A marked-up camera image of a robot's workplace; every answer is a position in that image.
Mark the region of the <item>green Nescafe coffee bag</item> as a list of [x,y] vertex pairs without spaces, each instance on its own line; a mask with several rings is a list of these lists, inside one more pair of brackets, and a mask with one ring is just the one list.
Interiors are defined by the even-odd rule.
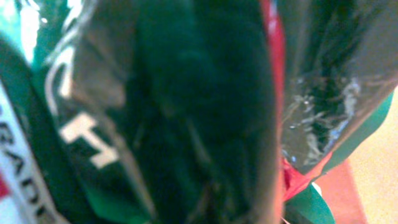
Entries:
[[1,2],[2,223],[333,223],[397,2]]

